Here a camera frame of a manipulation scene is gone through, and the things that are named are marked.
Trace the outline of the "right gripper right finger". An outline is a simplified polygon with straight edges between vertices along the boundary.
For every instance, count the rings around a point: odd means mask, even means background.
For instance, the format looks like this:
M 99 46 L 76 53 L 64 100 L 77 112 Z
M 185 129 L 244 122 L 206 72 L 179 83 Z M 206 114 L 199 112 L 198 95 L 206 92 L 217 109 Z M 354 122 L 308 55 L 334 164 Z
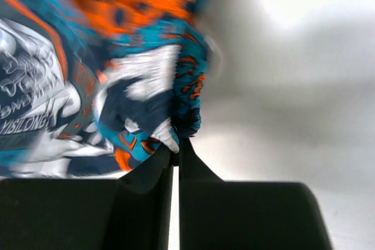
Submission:
M 180 248 L 331 249 L 313 192 L 301 182 L 228 181 L 182 142 Z

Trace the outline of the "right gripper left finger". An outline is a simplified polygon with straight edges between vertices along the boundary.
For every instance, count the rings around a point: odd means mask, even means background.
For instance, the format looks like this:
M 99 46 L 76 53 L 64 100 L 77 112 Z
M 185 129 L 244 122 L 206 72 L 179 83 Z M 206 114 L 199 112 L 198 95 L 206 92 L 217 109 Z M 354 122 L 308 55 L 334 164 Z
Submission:
M 2 249 L 166 249 L 171 153 L 117 180 L 1 181 Z

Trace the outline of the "colourful patterned shorts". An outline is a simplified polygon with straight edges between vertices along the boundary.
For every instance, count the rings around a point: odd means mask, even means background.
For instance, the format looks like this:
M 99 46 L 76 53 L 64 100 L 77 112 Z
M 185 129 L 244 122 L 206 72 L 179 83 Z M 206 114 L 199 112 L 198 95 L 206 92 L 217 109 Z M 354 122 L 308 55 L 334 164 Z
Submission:
M 1 0 L 1 177 L 131 171 L 200 128 L 205 0 Z

